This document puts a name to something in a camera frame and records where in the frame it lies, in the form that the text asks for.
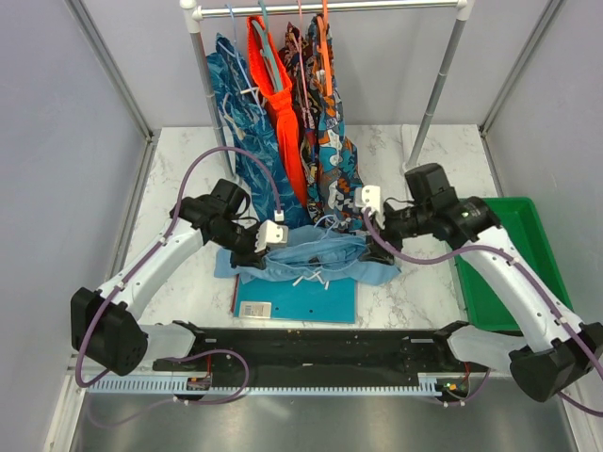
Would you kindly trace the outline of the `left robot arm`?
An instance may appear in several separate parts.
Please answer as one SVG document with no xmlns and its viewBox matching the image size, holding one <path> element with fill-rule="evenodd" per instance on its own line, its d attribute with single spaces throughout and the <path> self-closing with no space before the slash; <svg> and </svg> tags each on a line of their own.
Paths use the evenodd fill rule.
<svg viewBox="0 0 603 452">
<path fill-rule="evenodd" d="M 207 349 L 191 328 L 140 325 L 139 319 L 174 271 L 209 242 L 229 250 L 239 264 L 261 265 L 269 247 L 285 238 L 283 216 L 243 227 L 237 211 L 247 198 L 240 186 L 224 179 L 208 194 L 180 196 L 165 228 L 133 262 L 97 289 L 74 293 L 71 338 L 78 371 L 85 359 L 118 376 L 159 359 L 175 359 L 186 370 L 204 365 Z"/>
</svg>

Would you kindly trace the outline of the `light blue shorts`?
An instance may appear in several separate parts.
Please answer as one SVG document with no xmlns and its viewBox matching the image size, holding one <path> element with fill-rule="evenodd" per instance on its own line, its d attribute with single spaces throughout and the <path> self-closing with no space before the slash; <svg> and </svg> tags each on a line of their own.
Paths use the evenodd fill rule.
<svg viewBox="0 0 603 452">
<path fill-rule="evenodd" d="M 321 283 L 343 279 L 353 279 L 359 283 L 379 286 L 394 280 L 400 274 L 397 265 L 385 266 L 370 262 L 360 262 L 357 258 L 335 260 L 294 259 L 281 251 L 272 250 L 265 255 L 265 268 L 235 267 L 230 265 L 231 252 L 220 249 L 217 252 L 214 276 L 219 279 L 238 276 L 244 283 L 254 279 L 270 282 L 293 281 L 302 278 L 317 279 Z"/>
</svg>

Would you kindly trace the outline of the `light blue wire hanger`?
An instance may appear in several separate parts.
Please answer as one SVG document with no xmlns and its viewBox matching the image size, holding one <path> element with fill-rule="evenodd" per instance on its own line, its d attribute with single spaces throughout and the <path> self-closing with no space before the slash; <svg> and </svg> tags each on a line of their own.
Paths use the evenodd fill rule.
<svg viewBox="0 0 603 452">
<path fill-rule="evenodd" d="M 363 235 L 342 234 L 335 229 L 306 225 L 289 232 L 287 245 L 278 249 L 294 259 L 311 260 L 357 258 L 367 250 Z"/>
</svg>

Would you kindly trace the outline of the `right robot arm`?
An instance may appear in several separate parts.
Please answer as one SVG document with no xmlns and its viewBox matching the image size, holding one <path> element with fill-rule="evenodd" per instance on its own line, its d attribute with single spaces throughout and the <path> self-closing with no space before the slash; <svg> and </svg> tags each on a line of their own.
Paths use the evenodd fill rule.
<svg viewBox="0 0 603 452">
<path fill-rule="evenodd" d="M 435 163 L 407 171 L 405 180 L 412 199 L 399 210 L 383 201 L 378 186 L 355 190 L 354 204 L 373 242 L 416 265 L 460 257 L 488 283 L 521 331 L 510 336 L 467 323 L 451 327 L 431 349 L 438 368 L 470 362 L 507 372 L 538 402 L 602 371 L 601 323 L 585 323 L 555 296 L 483 199 L 459 198 Z"/>
</svg>

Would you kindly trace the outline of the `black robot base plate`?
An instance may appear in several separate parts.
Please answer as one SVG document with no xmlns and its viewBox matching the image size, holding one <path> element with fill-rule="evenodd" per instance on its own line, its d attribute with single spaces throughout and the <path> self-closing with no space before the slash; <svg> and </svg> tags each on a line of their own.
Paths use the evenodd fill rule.
<svg viewBox="0 0 603 452">
<path fill-rule="evenodd" d="M 410 385 L 421 374 L 484 371 L 455 359 L 435 330 L 226 329 L 187 325 L 189 362 L 154 362 L 155 371 L 209 371 L 238 386 Z"/>
</svg>

